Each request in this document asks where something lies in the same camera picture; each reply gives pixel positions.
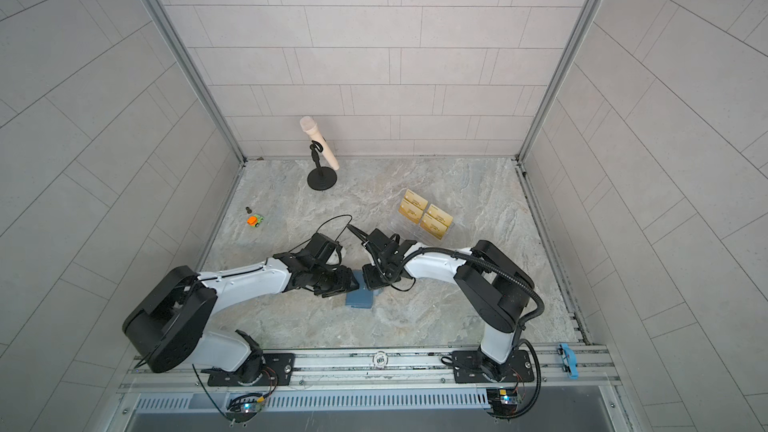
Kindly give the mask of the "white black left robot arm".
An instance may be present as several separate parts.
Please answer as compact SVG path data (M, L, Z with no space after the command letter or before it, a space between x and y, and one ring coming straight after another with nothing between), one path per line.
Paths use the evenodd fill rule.
M154 373L183 363L208 365L251 385L265 375L262 348L242 330L214 331L209 319L265 295L306 290L329 298L358 290L352 269L341 260L340 243L316 233L297 252L278 253L249 266L220 272L178 266L128 314L122 331Z

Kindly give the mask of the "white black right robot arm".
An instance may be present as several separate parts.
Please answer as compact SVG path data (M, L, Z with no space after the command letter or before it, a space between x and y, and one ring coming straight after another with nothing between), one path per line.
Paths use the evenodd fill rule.
M366 233L349 225L370 257L362 267L366 286L392 287L403 279L433 279L456 285L485 323L479 350L466 362L471 374L489 382L533 381L533 349L521 350L526 324L545 311L535 284L493 243L480 240L465 249L427 246L401 241L375 229Z

